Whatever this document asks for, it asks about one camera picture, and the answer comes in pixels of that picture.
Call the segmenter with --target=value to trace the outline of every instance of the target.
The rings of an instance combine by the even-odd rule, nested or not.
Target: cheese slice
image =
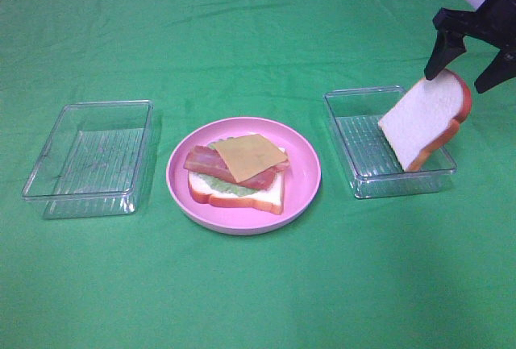
[[[243,135],[213,143],[236,182],[245,181],[287,160],[287,155],[260,134]]]

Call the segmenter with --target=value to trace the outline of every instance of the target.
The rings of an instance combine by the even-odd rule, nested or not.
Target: transparent tray
[[[378,120],[403,96],[401,86],[341,89],[324,95],[330,128],[357,198],[434,193],[451,186],[456,162],[442,147],[418,172],[403,172]]]
[[[151,129],[151,101],[65,106],[23,187],[23,199],[42,206],[44,218],[135,212]]]

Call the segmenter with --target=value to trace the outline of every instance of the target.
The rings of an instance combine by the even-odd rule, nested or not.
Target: sandwich
[[[283,212],[289,159],[284,148],[260,134],[196,145],[183,167],[188,170],[188,188],[196,202]]]
[[[405,172],[416,172],[459,131],[472,107],[471,91],[444,69],[418,81],[378,122]]]

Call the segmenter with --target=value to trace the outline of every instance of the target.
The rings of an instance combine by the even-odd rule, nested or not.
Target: green fabric
[[[333,89],[412,86],[432,18],[463,0],[0,0],[0,346],[516,347],[516,93],[483,95],[442,193],[357,200],[327,127]],[[469,39],[470,84],[496,50]],[[67,103],[149,98],[149,198],[130,216],[44,221],[21,199]],[[251,237],[209,231],[165,167],[238,115],[301,132],[322,164],[308,210]]]

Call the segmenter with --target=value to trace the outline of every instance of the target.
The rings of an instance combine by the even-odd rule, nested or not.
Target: white bread slice
[[[268,189],[259,190],[247,196],[214,190],[196,172],[188,172],[188,188],[192,198],[201,204],[224,208],[255,208],[272,214],[281,214],[285,192],[285,172],[279,172]]]
[[[444,69],[432,81],[418,81],[378,125],[403,170],[416,172],[457,133],[471,107],[468,85]]]

